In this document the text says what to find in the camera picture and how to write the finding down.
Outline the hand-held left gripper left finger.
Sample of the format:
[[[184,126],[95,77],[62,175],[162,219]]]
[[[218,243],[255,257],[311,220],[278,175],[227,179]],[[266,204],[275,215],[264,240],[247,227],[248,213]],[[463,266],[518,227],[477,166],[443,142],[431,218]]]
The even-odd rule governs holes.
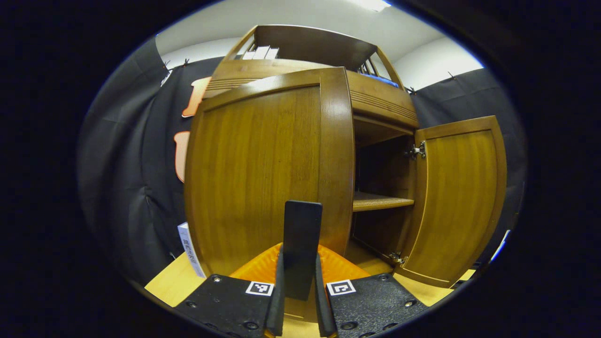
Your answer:
[[[234,276],[210,275],[175,310],[219,338],[275,338],[283,334],[283,244]]]

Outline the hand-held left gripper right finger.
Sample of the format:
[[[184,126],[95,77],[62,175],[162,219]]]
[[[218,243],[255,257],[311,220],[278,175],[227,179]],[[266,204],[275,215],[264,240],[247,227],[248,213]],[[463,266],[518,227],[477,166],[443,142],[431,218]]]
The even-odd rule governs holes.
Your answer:
[[[429,308],[393,275],[370,275],[322,245],[315,277],[318,325],[325,338],[391,338]]]

